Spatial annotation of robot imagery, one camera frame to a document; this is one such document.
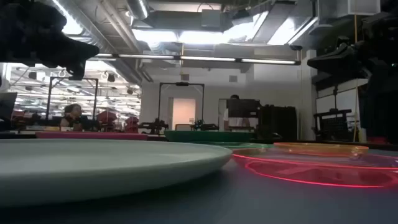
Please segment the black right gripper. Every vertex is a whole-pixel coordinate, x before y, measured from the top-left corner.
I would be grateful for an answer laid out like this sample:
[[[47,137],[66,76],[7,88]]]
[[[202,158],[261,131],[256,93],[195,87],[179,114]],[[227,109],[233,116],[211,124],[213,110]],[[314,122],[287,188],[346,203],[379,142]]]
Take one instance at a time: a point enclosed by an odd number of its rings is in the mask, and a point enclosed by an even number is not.
[[[335,51],[311,58],[309,67],[332,76],[368,77],[375,59],[397,73],[397,13],[379,12],[361,19],[363,39],[355,44],[341,43]]]

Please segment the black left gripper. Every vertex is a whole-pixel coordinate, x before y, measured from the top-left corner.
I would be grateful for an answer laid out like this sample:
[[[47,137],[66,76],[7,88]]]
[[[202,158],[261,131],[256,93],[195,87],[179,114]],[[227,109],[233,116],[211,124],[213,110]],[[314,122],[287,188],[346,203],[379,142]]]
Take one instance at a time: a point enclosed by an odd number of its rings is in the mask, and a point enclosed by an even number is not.
[[[70,69],[70,80],[82,80],[85,60],[98,55],[100,49],[65,37],[66,23],[62,13],[42,2],[1,1],[1,62],[48,67],[76,63]]]

